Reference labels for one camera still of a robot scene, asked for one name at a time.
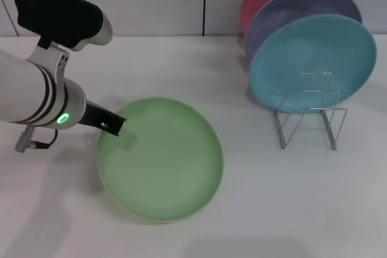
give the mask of blue plate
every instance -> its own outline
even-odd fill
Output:
[[[255,14],[246,34],[245,51],[252,60],[260,45],[276,30],[299,18],[324,13],[338,14],[362,22],[353,0],[271,0]]]
[[[329,75],[302,75],[279,105],[295,74],[333,73],[332,89],[340,102],[353,95],[370,77],[376,62],[376,43],[359,22],[340,15],[302,18],[280,28],[260,46],[250,66],[250,86],[264,104],[290,112],[302,90],[329,89]],[[303,93],[294,113],[307,108],[333,107],[337,94]]]

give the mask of tabletop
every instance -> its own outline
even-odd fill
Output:
[[[375,39],[371,78],[341,105],[336,152],[317,114],[281,150],[273,112],[249,90],[238,37],[115,37],[72,52],[65,75],[88,100],[116,111],[170,97],[202,113],[223,147],[220,190],[186,221],[147,224],[103,189],[98,130],[78,124],[49,150],[23,154],[13,148],[24,127],[0,122],[0,257],[386,257],[387,36]],[[37,41],[4,37],[0,48],[26,58]],[[53,131],[34,136],[50,141]]]

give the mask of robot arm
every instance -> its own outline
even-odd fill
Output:
[[[15,150],[50,146],[31,141],[36,127],[55,129],[57,135],[80,123],[118,136],[126,120],[88,101],[82,88],[64,77],[70,54],[58,47],[79,51],[86,44],[109,43],[112,28],[105,14],[83,0],[15,3],[19,25],[41,36],[27,60],[0,50],[0,120],[27,125]]]

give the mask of dish rack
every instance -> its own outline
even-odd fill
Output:
[[[307,89],[306,90],[302,90],[298,94],[298,96],[297,96],[296,100],[294,101],[294,103],[292,104],[290,112],[287,113],[284,122],[281,124],[281,121],[280,121],[280,118],[279,118],[279,113],[281,112],[282,105],[284,104],[286,99],[289,97],[291,89],[294,87],[294,84],[296,83],[296,81],[299,79],[300,76],[304,76],[304,75],[309,76],[309,77],[316,77],[316,76],[321,76],[321,75],[328,75],[328,76],[330,76],[329,88],[328,88],[328,90],[307,90]],[[345,120],[345,117],[346,117],[346,114],[347,114],[348,110],[345,109],[345,108],[338,108],[337,107],[337,104],[338,104],[338,102],[340,100],[340,97],[341,97],[341,92],[339,90],[332,90],[332,84],[333,84],[333,73],[296,73],[294,75],[294,77],[291,80],[291,83],[290,83],[290,85],[289,85],[285,95],[283,96],[283,98],[282,98],[282,100],[281,100],[281,102],[279,104],[278,109],[274,109],[275,123],[276,123],[277,132],[278,132],[278,135],[279,135],[279,140],[280,140],[281,148],[282,149],[285,149],[288,146],[290,140],[293,138],[294,133],[297,131],[297,129],[298,129],[302,119],[304,118],[305,114],[310,112],[310,111],[317,111],[316,113],[320,114],[322,116],[323,121],[324,121],[325,130],[326,130],[326,132],[328,134],[328,138],[329,138],[332,150],[335,150],[335,151],[337,150],[337,140],[339,139],[339,136],[340,136],[340,133],[341,133],[341,130],[342,130],[342,127],[343,127],[343,123],[344,123],[344,120]],[[301,97],[304,94],[317,94],[317,93],[324,95],[323,106],[321,108],[307,108],[304,111],[304,113],[301,115],[301,117],[299,118],[299,120],[298,120],[296,126],[294,127],[293,131],[291,132],[288,140],[286,140],[285,137],[284,137],[283,128],[284,128],[286,122],[288,121],[289,116],[294,114],[294,110],[297,107]],[[336,103],[334,105],[334,108],[328,108],[326,106],[327,97],[330,94],[336,94],[337,95],[337,99],[336,99]],[[328,118],[327,111],[332,111],[331,118]],[[339,130],[337,131],[337,135],[335,137],[333,132],[332,132],[331,124],[332,124],[332,119],[333,119],[334,114],[335,114],[336,111],[344,111],[344,116],[343,116],[342,121],[340,123]]]

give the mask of purple plate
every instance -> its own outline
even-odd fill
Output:
[[[362,23],[353,0],[271,0],[255,14],[249,26],[245,41],[247,57],[251,61],[266,38],[284,25],[320,14],[343,15]]]

